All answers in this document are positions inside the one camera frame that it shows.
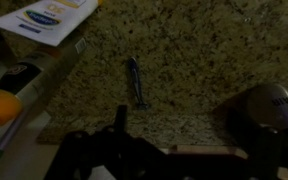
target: wooden edge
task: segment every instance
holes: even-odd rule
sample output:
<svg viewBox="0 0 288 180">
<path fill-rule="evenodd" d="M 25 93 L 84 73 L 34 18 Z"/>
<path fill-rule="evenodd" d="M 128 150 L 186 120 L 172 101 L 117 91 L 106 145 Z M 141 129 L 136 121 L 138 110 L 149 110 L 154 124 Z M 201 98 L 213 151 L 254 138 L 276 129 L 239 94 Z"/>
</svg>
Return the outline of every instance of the wooden edge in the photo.
<svg viewBox="0 0 288 180">
<path fill-rule="evenodd" d="M 245 151 L 235 146 L 177 145 L 169 150 L 169 154 L 233 154 L 244 159 L 248 157 Z M 288 180 L 288 169 L 280 167 L 278 178 Z"/>
</svg>

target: orange cap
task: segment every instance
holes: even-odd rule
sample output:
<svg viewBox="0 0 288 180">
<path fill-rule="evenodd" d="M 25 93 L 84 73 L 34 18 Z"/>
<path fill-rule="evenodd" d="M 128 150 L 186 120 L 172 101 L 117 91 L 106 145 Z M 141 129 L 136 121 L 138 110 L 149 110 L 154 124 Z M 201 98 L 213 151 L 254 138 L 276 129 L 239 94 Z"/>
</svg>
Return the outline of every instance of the orange cap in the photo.
<svg viewBox="0 0 288 180">
<path fill-rule="evenodd" d="M 0 90 L 0 126 L 14 119 L 21 111 L 21 101 L 14 94 Z"/>
<path fill-rule="evenodd" d="M 103 0 L 97 0 L 97 2 L 98 2 L 98 5 L 100 6 L 100 5 L 102 5 Z"/>
</svg>

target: speckled granite surface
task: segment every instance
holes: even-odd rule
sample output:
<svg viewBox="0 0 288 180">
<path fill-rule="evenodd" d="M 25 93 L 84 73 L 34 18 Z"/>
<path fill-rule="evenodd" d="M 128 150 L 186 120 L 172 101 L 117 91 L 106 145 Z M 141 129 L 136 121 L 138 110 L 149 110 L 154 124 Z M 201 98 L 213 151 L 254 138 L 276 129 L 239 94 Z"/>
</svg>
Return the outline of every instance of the speckled granite surface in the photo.
<svg viewBox="0 0 288 180">
<path fill-rule="evenodd" d="M 0 15 L 28 2 L 0 4 Z M 212 110 L 260 83 L 288 86 L 287 0 L 106 0 L 79 29 L 89 47 L 51 99 L 54 118 L 41 142 L 58 143 L 70 130 L 92 133 L 119 104 L 134 107 L 131 56 L 152 108 L 132 109 L 128 130 L 158 146 L 230 144 Z M 18 56 L 36 45 L 5 35 Z"/>
</svg>

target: small metal screw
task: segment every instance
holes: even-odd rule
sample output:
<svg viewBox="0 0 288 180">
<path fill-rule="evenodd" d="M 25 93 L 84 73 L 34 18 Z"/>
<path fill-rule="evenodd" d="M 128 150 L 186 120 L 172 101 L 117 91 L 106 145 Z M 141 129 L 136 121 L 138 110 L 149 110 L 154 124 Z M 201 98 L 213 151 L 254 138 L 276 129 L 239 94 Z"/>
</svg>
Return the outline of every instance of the small metal screw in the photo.
<svg viewBox="0 0 288 180">
<path fill-rule="evenodd" d="M 182 180 L 195 180 L 194 178 L 192 178 L 192 177 L 189 177 L 189 176 L 185 176 L 185 177 L 183 177 L 183 179 Z"/>
<path fill-rule="evenodd" d="M 250 22 L 252 20 L 252 18 L 245 18 L 244 22 Z"/>
<path fill-rule="evenodd" d="M 278 131 L 276 129 L 272 128 L 272 127 L 268 128 L 268 131 L 273 133 L 273 134 L 277 134 L 278 133 Z"/>
<path fill-rule="evenodd" d="M 83 135 L 81 133 L 76 133 L 75 134 L 75 138 L 76 139 L 81 139 L 83 137 Z"/>
<path fill-rule="evenodd" d="M 114 129 L 113 127 L 109 127 L 109 128 L 107 128 L 107 131 L 108 131 L 108 132 L 114 132 L 115 129 Z"/>
<path fill-rule="evenodd" d="M 144 175 L 146 174 L 146 171 L 143 169 L 143 170 L 140 170 L 137 174 L 137 177 L 140 178 L 140 177 L 143 177 Z"/>
<path fill-rule="evenodd" d="M 260 180 L 260 179 L 258 179 L 257 177 L 250 177 L 249 180 Z"/>
</svg>

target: black plastic object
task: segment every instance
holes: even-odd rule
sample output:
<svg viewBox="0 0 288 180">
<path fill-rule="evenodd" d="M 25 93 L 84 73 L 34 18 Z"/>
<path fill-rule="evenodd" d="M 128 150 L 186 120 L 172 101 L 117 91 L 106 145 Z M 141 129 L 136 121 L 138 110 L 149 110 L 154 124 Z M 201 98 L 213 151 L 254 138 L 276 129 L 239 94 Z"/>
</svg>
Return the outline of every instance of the black plastic object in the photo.
<svg viewBox="0 0 288 180">
<path fill-rule="evenodd" d="M 144 139 L 133 138 L 124 131 L 126 110 L 126 106 L 119 106 L 114 125 L 93 135 L 83 131 L 68 133 L 45 179 L 86 180 L 92 168 L 99 165 L 104 165 L 117 180 L 277 179 L 279 154 L 269 151 L 278 148 L 281 136 L 272 134 L 271 129 L 259 131 L 257 137 L 264 139 L 253 139 L 255 148 L 249 151 L 248 160 L 235 155 L 166 155 Z"/>
<path fill-rule="evenodd" d="M 261 127 L 247 114 L 236 109 L 230 109 L 228 113 L 227 129 L 237 144 L 250 155 L 248 164 L 251 174 L 271 174 L 272 177 L 276 165 L 288 168 L 288 129 L 278 131 L 274 127 Z M 252 161 L 257 164 L 257 173 L 252 172 Z"/>
</svg>

